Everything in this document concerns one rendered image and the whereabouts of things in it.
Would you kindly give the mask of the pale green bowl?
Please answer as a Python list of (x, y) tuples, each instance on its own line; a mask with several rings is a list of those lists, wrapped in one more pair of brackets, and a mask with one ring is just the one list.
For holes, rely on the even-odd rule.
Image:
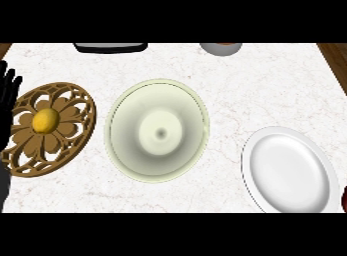
[(132, 179), (160, 183), (195, 165), (208, 141), (208, 113), (195, 91), (170, 79), (136, 84), (107, 117), (105, 146)]

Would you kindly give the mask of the white plate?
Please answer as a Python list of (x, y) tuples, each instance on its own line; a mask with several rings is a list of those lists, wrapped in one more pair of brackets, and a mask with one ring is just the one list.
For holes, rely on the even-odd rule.
[(337, 213), (340, 186), (329, 160), (297, 131), (266, 127), (250, 136), (241, 155), (250, 196), (266, 213)]

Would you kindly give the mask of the yellow lemon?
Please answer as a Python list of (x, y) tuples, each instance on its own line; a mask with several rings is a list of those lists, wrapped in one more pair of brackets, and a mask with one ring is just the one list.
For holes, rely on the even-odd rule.
[(59, 113), (52, 108), (42, 109), (33, 117), (31, 126), (39, 134), (53, 132), (59, 124)]

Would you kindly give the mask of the brown wooden flower trivet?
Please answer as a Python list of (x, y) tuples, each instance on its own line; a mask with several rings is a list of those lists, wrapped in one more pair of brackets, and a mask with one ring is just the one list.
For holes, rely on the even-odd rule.
[[(40, 133), (33, 120), (42, 110), (56, 112), (52, 130)], [(11, 174), (30, 178), (58, 170), (80, 153), (93, 133), (96, 106), (87, 91), (68, 82), (49, 83), (16, 100), (9, 146), (0, 154)]]

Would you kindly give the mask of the black tray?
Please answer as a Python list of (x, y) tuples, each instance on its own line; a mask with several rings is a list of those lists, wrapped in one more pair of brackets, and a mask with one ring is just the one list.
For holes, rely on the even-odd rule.
[(76, 43), (74, 47), (81, 53), (115, 54), (140, 52), (146, 43)]

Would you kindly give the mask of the grey cup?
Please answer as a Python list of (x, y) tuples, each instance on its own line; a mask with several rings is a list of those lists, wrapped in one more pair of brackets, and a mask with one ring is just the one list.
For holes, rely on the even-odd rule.
[(241, 43), (201, 43), (201, 48), (214, 56), (231, 56), (233, 55), (239, 49)]

